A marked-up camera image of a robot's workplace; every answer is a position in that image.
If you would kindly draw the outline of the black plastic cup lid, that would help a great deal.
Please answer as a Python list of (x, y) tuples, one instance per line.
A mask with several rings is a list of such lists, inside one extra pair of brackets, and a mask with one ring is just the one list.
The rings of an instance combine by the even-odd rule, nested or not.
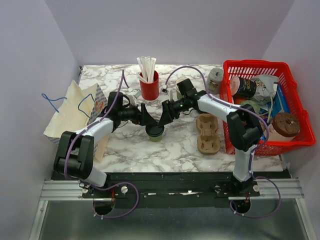
[(147, 135), (153, 138), (161, 136), (164, 130), (165, 130), (164, 126), (158, 126), (158, 125), (147, 125), (145, 127), (145, 131)]

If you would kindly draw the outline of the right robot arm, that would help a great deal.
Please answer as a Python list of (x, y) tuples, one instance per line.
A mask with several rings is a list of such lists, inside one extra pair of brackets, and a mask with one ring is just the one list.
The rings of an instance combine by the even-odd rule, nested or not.
[(252, 160), (264, 133), (259, 116), (251, 105), (240, 106), (197, 91), (190, 79), (178, 83), (183, 98), (162, 102), (162, 115), (158, 125), (163, 127), (180, 117), (180, 113), (193, 108), (209, 113), (227, 123), (230, 142), (235, 148), (235, 166), (230, 191), (241, 196), (248, 190), (247, 180), (252, 178)]

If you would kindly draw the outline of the checkered paper takeout bag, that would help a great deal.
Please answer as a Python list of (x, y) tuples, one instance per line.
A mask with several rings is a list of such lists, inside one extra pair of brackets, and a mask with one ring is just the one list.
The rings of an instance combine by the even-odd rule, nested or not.
[(107, 104), (107, 98), (97, 83), (81, 89), (73, 80), (43, 134), (58, 145), (63, 132), (76, 132), (91, 124)]

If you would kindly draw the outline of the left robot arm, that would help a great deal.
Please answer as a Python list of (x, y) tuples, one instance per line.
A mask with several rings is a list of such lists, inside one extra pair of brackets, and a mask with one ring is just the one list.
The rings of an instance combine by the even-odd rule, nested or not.
[(93, 191), (101, 198), (110, 194), (111, 185), (106, 182), (107, 174), (94, 167), (94, 148), (98, 142), (113, 133), (122, 121), (145, 127), (157, 124), (145, 104), (123, 105), (124, 97), (119, 91), (111, 92), (107, 106), (91, 124), (77, 132), (63, 132), (53, 164), (56, 173), (94, 185)]

